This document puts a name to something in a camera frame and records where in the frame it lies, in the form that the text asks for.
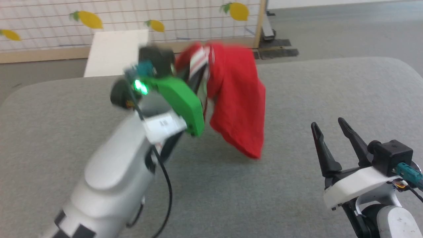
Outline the grey metal screen foot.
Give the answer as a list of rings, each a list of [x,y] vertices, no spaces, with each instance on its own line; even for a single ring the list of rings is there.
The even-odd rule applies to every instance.
[[[261,38],[265,42],[271,42],[276,38],[276,31],[272,28],[270,24],[269,17],[274,16],[275,14],[266,11],[263,14],[263,22],[261,27]]]

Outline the white box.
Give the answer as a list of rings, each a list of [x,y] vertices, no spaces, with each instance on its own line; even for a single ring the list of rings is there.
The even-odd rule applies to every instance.
[[[149,42],[147,29],[94,34],[83,77],[121,75],[138,63],[139,47]]]

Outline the red white-sleeved shirt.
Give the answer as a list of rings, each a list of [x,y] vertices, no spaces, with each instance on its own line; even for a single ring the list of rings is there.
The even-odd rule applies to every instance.
[[[260,159],[264,142],[266,88],[253,51],[242,45],[210,42],[189,45],[176,59],[176,70],[191,72],[207,64],[207,99],[213,101],[210,126],[239,152]]]

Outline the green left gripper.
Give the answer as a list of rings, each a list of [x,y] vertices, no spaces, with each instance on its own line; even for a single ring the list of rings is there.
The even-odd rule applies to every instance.
[[[205,128],[200,99],[207,99],[207,66],[189,69],[187,83],[181,78],[142,77],[141,82],[149,90],[155,90],[181,116],[189,134],[199,137]]]

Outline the black floor mat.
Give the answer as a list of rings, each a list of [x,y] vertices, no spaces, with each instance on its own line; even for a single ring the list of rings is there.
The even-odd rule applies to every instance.
[[[273,39],[260,41],[259,48],[271,47],[291,47],[291,42],[289,39]]]

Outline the lemon-print grid screen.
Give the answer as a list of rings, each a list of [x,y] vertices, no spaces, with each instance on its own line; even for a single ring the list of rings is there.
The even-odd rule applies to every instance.
[[[258,47],[266,0],[0,0],[0,63],[88,57],[94,35],[146,30],[174,51],[189,42]]]

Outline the black floor strip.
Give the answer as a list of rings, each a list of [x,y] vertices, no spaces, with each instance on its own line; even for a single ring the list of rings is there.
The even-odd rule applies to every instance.
[[[254,51],[253,54],[256,60],[270,60],[276,58],[296,57],[299,55],[299,51],[297,49],[276,48]]]

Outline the black round light module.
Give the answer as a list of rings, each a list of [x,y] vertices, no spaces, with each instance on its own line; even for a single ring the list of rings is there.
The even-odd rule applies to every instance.
[[[115,106],[134,110],[136,104],[148,93],[148,87],[139,79],[121,77],[112,86],[110,101]]]

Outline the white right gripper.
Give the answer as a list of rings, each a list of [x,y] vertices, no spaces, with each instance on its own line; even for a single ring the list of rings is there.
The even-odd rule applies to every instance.
[[[359,169],[342,179],[338,179],[342,166],[337,162],[324,141],[324,135],[316,122],[311,124],[313,140],[316,153],[319,160],[322,176],[325,178],[325,190],[323,200],[328,209],[334,209],[338,205],[349,202],[352,199],[359,198],[362,203],[371,201],[387,202],[388,205],[402,207],[392,185],[398,175],[387,177],[371,166],[372,155],[367,150],[367,144],[353,130],[347,121],[339,117],[337,122],[343,131],[344,136],[349,139],[356,156],[358,157],[358,166],[367,167]]]

